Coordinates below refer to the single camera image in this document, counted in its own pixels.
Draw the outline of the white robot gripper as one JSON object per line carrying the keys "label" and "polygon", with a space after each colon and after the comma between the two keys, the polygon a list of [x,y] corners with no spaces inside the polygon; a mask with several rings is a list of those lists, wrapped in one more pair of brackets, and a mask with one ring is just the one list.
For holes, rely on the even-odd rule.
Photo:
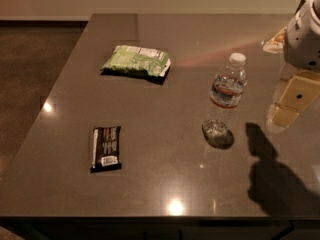
{"label": "white robot gripper", "polygon": [[[284,58],[295,67],[320,70],[320,0],[301,0],[287,25]],[[320,96],[320,74],[313,71],[300,71],[288,80],[272,108],[272,124],[288,127]]]}

